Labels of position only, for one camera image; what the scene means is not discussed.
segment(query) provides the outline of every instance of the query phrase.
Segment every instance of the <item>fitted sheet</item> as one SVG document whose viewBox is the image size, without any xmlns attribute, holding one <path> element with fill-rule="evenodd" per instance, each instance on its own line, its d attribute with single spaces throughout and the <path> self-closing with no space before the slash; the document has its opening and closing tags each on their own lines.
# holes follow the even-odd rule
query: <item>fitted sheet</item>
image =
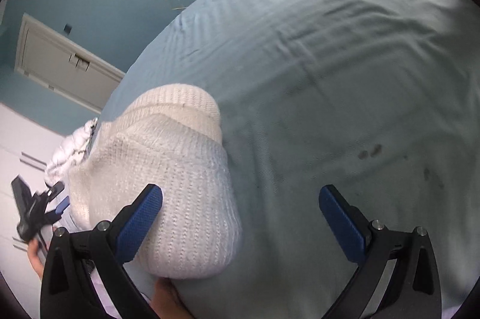
<svg viewBox="0 0 480 319">
<path fill-rule="evenodd" d="M 480 274 L 479 31 L 470 0 L 197 0 L 177 16 L 100 120 L 175 82 L 219 104 L 244 236 L 222 274 L 176 282 L 192 313 L 321 317 L 355 270 L 325 184 L 390 229 L 425 227 L 443 306 L 460 304 Z"/>
</svg>

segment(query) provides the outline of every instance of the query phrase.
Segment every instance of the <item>ribbed knit fabric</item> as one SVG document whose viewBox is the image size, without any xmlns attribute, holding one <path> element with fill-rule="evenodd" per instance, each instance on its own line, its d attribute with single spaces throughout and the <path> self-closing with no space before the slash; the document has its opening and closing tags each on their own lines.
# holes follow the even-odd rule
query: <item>ribbed knit fabric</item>
<svg viewBox="0 0 480 319">
<path fill-rule="evenodd" d="M 221 145 L 220 114 L 205 91 L 166 85 L 102 123 L 89 158 L 69 172 L 71 213 L 89 229 L 112 220 L 149 183 L 163 206 L 136 260 L 161 277 L 200 278 L 235 256 L 241 224 Z"/>
</svg>

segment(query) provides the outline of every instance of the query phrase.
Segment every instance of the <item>silver bolt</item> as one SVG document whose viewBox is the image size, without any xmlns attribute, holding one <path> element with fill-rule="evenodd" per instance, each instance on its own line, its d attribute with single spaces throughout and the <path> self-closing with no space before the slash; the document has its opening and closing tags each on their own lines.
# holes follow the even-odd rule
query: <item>silver bolt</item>
<svg viewBox="0 0 480 319">
<path fill-rule="evenodd" d="M 57 237 L 61 237 L 66 232 L 67 232 L 67 229 L 65 227 L 59 227 L 55 230 L 55 235 Z"/>
<path fill-rule="evenodd" d="M 380 222 L 378 219 L 375 219 L 373 222 L 371 222 L 371 226 L 375 229 L 375 230 L 383 230 L 385 228 L 385 225 Z"/>
<path fill-rule="evenodd" d="M 108 220 L 101 221 L 97 224 L 97 229 L 100 231 L 106 231 L 110 227 L 110 222 Z"/>
<path fill-rule="evenodd" d="M 427 234 L 427 230 L 423 227 L 417 227 L 416 229 L 417 234 L 420 235 L 421 237 L 424 237 Z"/>
</svg>

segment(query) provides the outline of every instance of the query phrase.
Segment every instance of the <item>blue gripper pad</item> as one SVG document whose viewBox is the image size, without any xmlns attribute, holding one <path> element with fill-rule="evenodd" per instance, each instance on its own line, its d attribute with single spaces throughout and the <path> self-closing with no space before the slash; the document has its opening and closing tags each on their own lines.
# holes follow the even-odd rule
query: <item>blue gripper pad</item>
<svg viewBox="0 0 480 319">
<path fill-rule="evenodd" d="M 132 261 L 152 226 L 160 209 L 163 196 L 161 189 L 153 185 L 131 218 L 125 223 L 116 240 L 115 258 L 121 264 Z"/>
<path fill-rule="evenodd" d="M 366 251 L 364 237 L 330 191 L 329 185 L 320 190 L 318 203 L 347 259 L 357 264 L 363 263 Z"/>
</svg>

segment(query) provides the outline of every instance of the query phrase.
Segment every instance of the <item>brown stain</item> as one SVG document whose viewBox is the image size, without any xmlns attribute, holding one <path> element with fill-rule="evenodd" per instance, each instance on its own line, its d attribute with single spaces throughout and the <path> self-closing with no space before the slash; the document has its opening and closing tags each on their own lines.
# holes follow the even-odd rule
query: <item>brown stain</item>
<svg viewBox="0 0 480 319">
<path fill-rule="evenodd" d="M 367 158 L 368 157 L 368 151 L 367 150 L 360 151 L 358 157 L 359 157 L 359 159 L 362 159 L 362 160 Z"/>
<path fill-rule="evenodd" d="M 382 145 L 381 144 L 376 144 L 375 147 L 373 148 L 373 150 L 371 151 L 370 156 L 372 158 L 375 158 L 376 156 L 378 156 L 381 153 L 382 153 Z"/>
</svg>

